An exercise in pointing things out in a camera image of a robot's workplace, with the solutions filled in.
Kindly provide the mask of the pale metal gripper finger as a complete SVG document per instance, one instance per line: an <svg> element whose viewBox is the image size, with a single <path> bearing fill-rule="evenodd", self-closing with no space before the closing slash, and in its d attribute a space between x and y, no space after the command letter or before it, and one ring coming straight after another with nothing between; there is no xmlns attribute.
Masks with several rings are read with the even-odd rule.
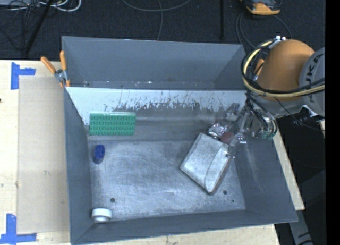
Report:
<svg viewBox="0 0 340 245"><path fill-rule="evenodd" d="M226 157L235 158L238 147L241 144L246 144L247 140L244 134L233 132L226 133L226 144L228 145Z"/></svg>
<svg viewBox="0 0 340 245"><path fill-rule="evenodd" d="M227 110L225 119L226 121L235 122L239 118L239 103L233 103Z"/></svg>

